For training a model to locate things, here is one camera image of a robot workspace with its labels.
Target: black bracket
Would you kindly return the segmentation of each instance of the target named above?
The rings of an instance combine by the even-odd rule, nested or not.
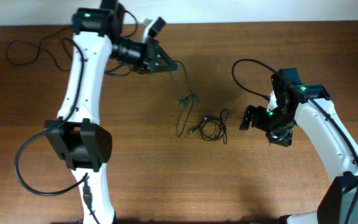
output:
[[[45,122],[45,129],[51,128],[61,120]],[[102,163],[107,163],[112,151],[111,134],[97,124],[84,119],[82,123],[66,122],[59,129],[47,134],[47,138],[57,153],[66,161],[67,168],[93,169],[99,172]]]

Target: white wall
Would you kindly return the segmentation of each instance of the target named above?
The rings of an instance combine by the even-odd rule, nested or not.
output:
[[[0,26],[69,24],[101,0],[0,0]],[[121,0],[138,17],[168,23],[358,20],[358,0]],[[127,16],[126,23],[133,23]]]

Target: wooden table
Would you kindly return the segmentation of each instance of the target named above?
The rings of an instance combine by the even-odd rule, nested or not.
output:
[[[19,146],[56,117],[69,74],[59,72],[47,54],[13,67],[4,52],[14,39],[37,43],[59,28],[0,27],[0,223],[73,222],[83,216],[78,190],[39,197],[20,186],[13,170]],[[205,142],[198,134],[176,138],[180,96],[167,73],[105,77],[100,117],[113,135],[108,184],[118,218],[246,221],[316,210],[329,182],[310,140],[296,128],[293,145],[280,147],[269,145],[262,131],[240,131],[246,107],[266,102],[233,82],[231,66],[256,58],[276,69],[296,67],[304,83],[326,87],[358,143],[358,22],[168,25],[157,39],[186,64],[201,98],[186,130],[227,108],[228,144]],[[58,38],[44,47],[70,66]],[[34,54],[17,46],[11,57],[24,61]],[[243,63],[236,72],[252,90],[272,91],[271,73],[258,65]],[[182,73],[177,77],[184,81]],[[60,190],[75,181],[45,138],[26,149],[21,171],[39,190]]]

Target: robotic arm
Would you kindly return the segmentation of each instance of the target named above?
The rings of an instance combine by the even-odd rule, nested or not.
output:
[[[73,15],[74,42],[78,50],[73,53],[68,88],[57,121],[46,121],[45,129],[54,127],[74,113],[60,128],[47,134],[58,157],[72,170],[77,181],[85,174],[87,180],[80,184],[83,202],[83,223],[115,223],[116,216],[109,198],[106,164],[112,150],[112,137],[99,126],[99,99],[104,70],[109,58],[132,65],[140,74],[177,70],[174,62],[158,45],[154,37],[165,22],[159,17],[150,23],[141,42],[121,37],[125,9],[118,1],[103,0],[100,9],[79,8]],[[81,86],[81,64],[85,63]],[[76,91],[80,94],[75,104]]]
[[[327,170],[331,186],[316,212],[281,217],[283,224],[343,224],[354,197],[348,223],[358,223],[358,168],[349,145],[327,119],[317,103],[346,135],[358,154],[358,145],[341,123],[328,92],[322,85],[304,85],[295,68],[281,69],[272,75],[274,91],[268,108],[248,106],[240,129],[252,127],[266,132],[270,143],[290,146],[292,129],[299,125],[316,148]]]

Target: brown wooden surface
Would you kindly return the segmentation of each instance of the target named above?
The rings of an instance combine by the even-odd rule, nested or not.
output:
[[[32,195],[13,171],[19,146],[55,118],[68,73],[59,72],[46,54],[27,67],[13,67],[4,51],[14,39],[37,43],[57,29],[0,27],[0,223],[72,222],[83,216],[78,190],[52,198]],[[300,128],[291,147],[270,146],[257,129],[240,131],[246,107],[266,102],[236,86],[231,66],[239,58],[256,58],[276,69],[296,67],[304,83],[327,88],[358,143],[358,22],[169,25],[158,40],[186,64],[201,98],[186,129],[227,108],[228,144],[204,142],[197,134],[175,137],[179,95],[167,73],[105,77],[100,116],[113,135],[108,184],[118,217],[223,221],[315,210],[329,187],[316,151]],[[58,38],[45,47],[70,66]],[[17,46],[11,57],[28,60],[34,53]],[[269,71],[246,63],[236,71],[245,86],[265,94],[272,90]],[[26,150],[21,171],[39,190],[74,183],[46,139]]]

